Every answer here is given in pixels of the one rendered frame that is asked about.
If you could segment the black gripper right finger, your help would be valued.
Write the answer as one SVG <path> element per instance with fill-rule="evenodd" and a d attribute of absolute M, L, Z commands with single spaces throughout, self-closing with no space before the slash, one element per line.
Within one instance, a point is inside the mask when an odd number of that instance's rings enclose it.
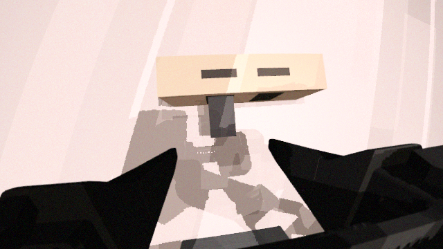
<path fill-rule="evenodd" d="M 377 168 L 407 163 L 417 143 L 333 154 L 269 139 L 269 151 L 324 231 L 350 226 Z"/>

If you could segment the black two-prong plug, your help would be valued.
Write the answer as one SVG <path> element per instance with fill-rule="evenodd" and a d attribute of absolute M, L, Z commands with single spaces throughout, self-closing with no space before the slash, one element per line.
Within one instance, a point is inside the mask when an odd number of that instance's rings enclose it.
<path fill-rule="evenodd" d="M 210 138 L 236 136 L 233 95 L 208 97 Z"/>

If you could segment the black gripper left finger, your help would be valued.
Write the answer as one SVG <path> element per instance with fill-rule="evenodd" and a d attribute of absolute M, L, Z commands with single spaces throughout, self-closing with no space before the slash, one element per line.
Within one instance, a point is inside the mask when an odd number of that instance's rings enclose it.
<path fill-rule="evenodd" d="M 149 249 L 177 160 L 171 148 L 110 181 L 12 187 L 0 197 L 28 195 L 35 223 L 90 220 L 108 249 Z"/>

